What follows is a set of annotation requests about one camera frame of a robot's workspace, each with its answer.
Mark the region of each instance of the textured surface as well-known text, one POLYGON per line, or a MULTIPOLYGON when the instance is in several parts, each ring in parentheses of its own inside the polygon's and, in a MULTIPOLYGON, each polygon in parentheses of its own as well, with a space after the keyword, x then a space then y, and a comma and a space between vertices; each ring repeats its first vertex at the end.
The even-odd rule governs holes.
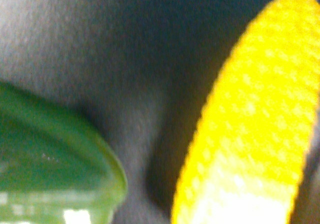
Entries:
POLYGON ((100 130, 129 184, 113 224, 168 224, 212 83, 269 1, 0 0, 0 78, 82 111, 100 130))
POLYGON ((249 24, 202 110, 173 224, 289 222, 316 120, 319 17, 316 0, 275 0, 249 24))

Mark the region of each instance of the green bottle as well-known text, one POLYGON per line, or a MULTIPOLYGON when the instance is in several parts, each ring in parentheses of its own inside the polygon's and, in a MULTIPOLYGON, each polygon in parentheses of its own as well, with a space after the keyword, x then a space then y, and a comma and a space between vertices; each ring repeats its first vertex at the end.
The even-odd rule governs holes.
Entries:
POLYGON ((107 224, 127 186, 87 120, 0 83, 0 224, 107 224))

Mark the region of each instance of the gray fabric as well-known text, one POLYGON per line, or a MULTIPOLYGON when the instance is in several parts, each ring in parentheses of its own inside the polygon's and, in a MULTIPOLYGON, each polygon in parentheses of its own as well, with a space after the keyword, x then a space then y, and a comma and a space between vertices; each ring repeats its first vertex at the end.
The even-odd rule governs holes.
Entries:
POLYGON ((114 224, 168 224, 206 95, 268 1, 0 0, 0 78, 101 131, 129 183, 114 224))

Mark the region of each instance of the yellow strap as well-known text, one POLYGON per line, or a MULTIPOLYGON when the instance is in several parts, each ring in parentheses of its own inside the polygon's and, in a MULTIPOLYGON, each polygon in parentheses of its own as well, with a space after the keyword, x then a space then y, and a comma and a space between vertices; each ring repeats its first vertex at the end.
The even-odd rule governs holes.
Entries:
POLYGON ((172 224, 285 224, 320 84, 320 4, 274 0, 225 62, 177 182, 172 224))

